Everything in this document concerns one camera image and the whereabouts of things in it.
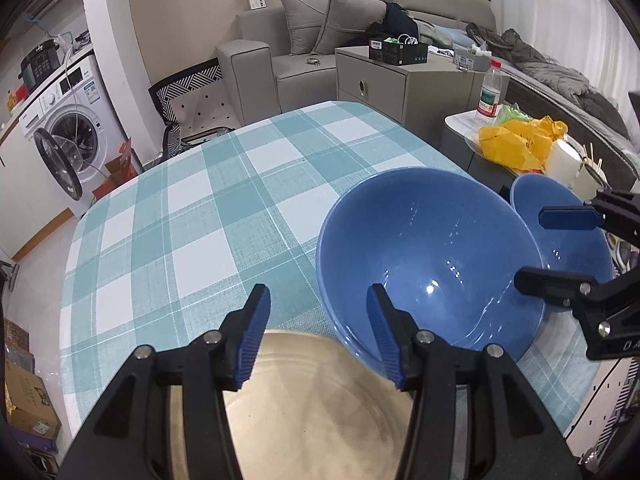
yellow plastic bag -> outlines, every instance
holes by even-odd
[[[544,171],[551,144],[567,133],[562,121],[551,117],[524,122],[516,119],[501,126],[484,126],[478,133],[482,155],[521,171]]]

blue and white checkered tablecloth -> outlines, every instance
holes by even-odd
[[[316,283],[316,241],[336,199],[379,171],[465,174],[360,104],[326,102],[251,124],[153,168],[78,223],[60,311],[60,367],[75,434],[140,344],[184,346],[244,305],[268,326],[334,336]],[[570,313],[551,313],[519,365],[564,430],[597,370]]]

nightstand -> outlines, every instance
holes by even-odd
[[[435,54],[427,63],[380,63],[369,59],[368,46],[336,48],[335,66],[339,100],[369,105],[438,150],[445,117],[474,110],[484,79],[484,72],[462,72]]]

tissue box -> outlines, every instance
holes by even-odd
[[[476,56],[470,50],[462,46],[453,46],[453,63],[462,70],[473,70],[475,72],[486,72],[489,70],[491,58],[487,56]]]
[[[369,59],[389,65],[404,66],[426,63],[429,45],[426,43],[397,44],[369,40]]]

floor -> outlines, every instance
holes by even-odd
[[[53,406],[62,421],[58,437],[60,459],[72,441],[66,418],[62,387],[58,337],[60,302],[66,258],[78,221],[71,219],[38,245],[20,262],[14,291],[3,298],[5,316],[30,334],[31,353],[35,356],[36,374],[45,382]],[[584,399],[573,425],[565,433],[575,456],[582,456],[595,446],[605,426],[612,424],[620,389],[624,387],[630,360],[603,362],[591,393]]]
[[[20,262],[14,291],[2,301],[7,319],[29,332],[36,375],[43,379],[53,407],[62,421],[58,437],[61,457],[71,444],[72,436],[60,385],[60,301],[66,258],[77,224],[75,218],[67,221],[24,257]]]

